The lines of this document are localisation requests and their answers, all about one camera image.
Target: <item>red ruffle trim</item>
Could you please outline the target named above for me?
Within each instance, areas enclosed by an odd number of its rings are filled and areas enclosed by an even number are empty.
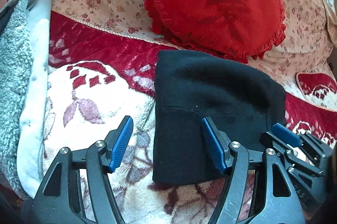
[[[156,4],[162,3],[162,10],[165,9],[163,0],[156,0]],[[247,57],[252,57],[254,60],[256,60],[258,57],[260,59],[263,59],[263,56],[265,52],[270,51],[273,47],[273,45],[278,46],[280,45],[283,40],[285,39],[285,29],[286,26],[283,23],[285,19],[284,15],[284,3],[283,0],[279,0],[279,6],[280,6],[280,23],[279,26],[277,27],[277,30],[275,33],[270,37],[269,40],[267,40],[264,44],[260,45],[257,47],[253,52],[245,52],[241,54],[237,54],[235,56],[230,55],[228,53],[222,53],[207,47],[203,47],[199,44],[192,44],[190,42],[183,42],[181,39],[179,39],[177,36],[175,36],[169,28],[167,28],[163,22],[161,21],[160,15],[155,7],[155,1],[154,0],[145,0],[144,2],[144,7],[148,11],[149,17],[152,18],[152,31],[155,34],[161,34],[164,36],[164,38],[171,43],[178,45],[182,47],[183,49],[192,49],[192,50],[197,50],[197,51],[203,51],[209,54],[212,54],[214,56],[217,56],[219,58],[224,58],[224,59],[230,59],[230,60],[235,60],[241,63],[248,63]],[[166,21],[170,20],[168,17],[169,15],[166,13]]]

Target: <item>black gripper frame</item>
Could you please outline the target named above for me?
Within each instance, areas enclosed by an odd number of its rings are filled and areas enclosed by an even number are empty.
[[[276,151],[302,206],[308,212],[314,213],[324,203],[333,185],[331,170],[333,150],[309,133],[298,137],[301,143],[299,149],[314,166],[297,158],[291,146],[270,132],[263,133],[260,142]]]
[[[55,156],[35,195],[30,211],[31,224],[125,224],[118,209],[107,173],[111,144],[129,116],[104,141],[88,149],[62,148]],[[87,170],[90,200],[95,221],[86,218],[80,184],[80,169]]]
[[[270,148],[247,150],[231,142],[210,117],[206,119],[223,148],[225,162],[231,163],[208,224],[305,224],[299,198],[277,153]],[[252,202],[248,218],[239,220],[248,170],[255,170]]]

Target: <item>black knit beanie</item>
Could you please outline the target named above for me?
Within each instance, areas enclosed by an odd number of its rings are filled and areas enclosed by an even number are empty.
[[[205,149],[201,121],[247,149],[263,151],[260,134],[285,125],[285,91],[265,73],[190,50],[159,52],[155,74],[153,181],[172,185],[218,179]]]

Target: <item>leaf pattern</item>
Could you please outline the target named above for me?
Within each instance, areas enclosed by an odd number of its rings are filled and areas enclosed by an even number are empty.
[[[151,170],[152,168],[150,167],[138,168],[137,166],[132,165],[129,173],[126,176],[126,181],[129,184],[134,185],[136,182],[147,176]]]
[[[150,137],[149,134],[145,131],[140,131],[137,135],[137,145],[139,147],[145,148],[149,146]]]
[[[46,100],[46,103],[45,103],[45,111],[49,112],[52,108],[53,108],[53,102],[50,99],[50,97],[47,97],[47,100]]]
[[[55,122],[56,113],[48,113],[44,119],[43,140],[47,140]]]
[[[77,107],[77,101],[73,101],[64,111],[63,126],[65,127],[73,119]]]
[[[173,213],[174,207],[176,203],[179,201],[179,196],[177,193],[177,188],[174,187],[172,191],[170,191],[167,195],[167,203],[164,205],[164,211],[171,215]]]
[[[134,158],[134,146],[129,145],[126,147],[122,162],[125,164],[131,164]]]
[[[120,211],[124,208],[124,197],[126,193],[126,187],[118,187],[112,189],[112,192],[114,193],[115,200],[117,202],[118,208]]]
[[[85,120],[90,123],[102,124],[103,120],[99,114],[97,105],[91,99],[78,99],[79,111]]]

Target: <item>red heart-shaped pillow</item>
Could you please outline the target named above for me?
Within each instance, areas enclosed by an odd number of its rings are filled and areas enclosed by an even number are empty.
[[[247,63],[285,38],[283,0],[146,0],[152,30],[172,43]]]

